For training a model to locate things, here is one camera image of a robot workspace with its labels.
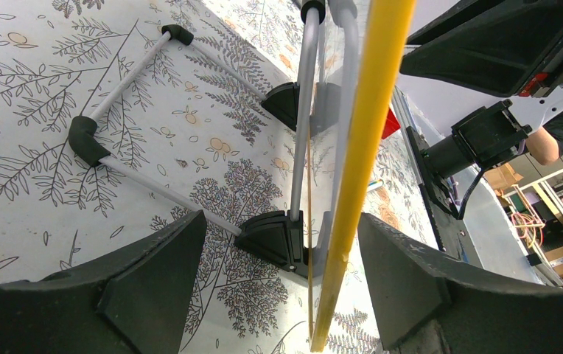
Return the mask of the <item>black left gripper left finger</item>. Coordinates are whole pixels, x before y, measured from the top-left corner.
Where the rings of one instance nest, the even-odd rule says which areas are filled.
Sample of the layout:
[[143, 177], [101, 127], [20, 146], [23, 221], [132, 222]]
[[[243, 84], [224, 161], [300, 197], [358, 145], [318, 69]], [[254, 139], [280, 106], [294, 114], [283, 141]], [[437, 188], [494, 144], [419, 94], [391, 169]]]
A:
[[37, 282], [0, 284], [0, 353], [177, 353], [206, 227], [191, 212]]

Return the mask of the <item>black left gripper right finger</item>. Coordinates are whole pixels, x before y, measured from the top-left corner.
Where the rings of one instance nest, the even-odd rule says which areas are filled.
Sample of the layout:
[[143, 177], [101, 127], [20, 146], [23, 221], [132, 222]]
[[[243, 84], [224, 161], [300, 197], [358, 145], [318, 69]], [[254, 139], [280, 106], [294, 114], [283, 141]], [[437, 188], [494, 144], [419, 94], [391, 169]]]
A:
[[357, 236], [386, 350], [563, 353], [563, 288], [456, 260], [370, 214]]

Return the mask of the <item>yellow framed whiteboard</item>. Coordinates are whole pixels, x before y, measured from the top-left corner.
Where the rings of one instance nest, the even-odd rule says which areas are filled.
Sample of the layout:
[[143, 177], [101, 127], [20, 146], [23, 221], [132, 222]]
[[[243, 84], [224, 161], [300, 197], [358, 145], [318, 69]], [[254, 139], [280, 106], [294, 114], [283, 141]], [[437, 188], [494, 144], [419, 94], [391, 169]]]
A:
[[339, 190], [310, 350], [324, 350], [402, 61], [414, 1], [372, 1], [368, 11]]

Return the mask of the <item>person forearm in background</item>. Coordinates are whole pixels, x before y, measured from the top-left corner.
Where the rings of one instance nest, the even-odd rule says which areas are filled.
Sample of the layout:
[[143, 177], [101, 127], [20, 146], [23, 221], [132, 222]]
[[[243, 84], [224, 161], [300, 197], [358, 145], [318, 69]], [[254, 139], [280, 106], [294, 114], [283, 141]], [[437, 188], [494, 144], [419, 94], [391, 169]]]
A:
[[550, 165], [563, 157], [563, 112], [524, 140], [523, 153], [541, 165]]

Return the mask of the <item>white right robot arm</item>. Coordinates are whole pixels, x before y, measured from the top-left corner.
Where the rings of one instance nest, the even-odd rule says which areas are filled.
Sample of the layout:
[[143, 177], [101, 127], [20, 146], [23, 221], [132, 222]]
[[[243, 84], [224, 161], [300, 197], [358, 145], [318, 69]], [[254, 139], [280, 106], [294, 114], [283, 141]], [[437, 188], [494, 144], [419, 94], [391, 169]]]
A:
[[455, 3], [408, 38], [396, 85], [444, 136], [416, 158], [433, 202], [462, 219], [456, 173], [563, 155], [563, 1]]

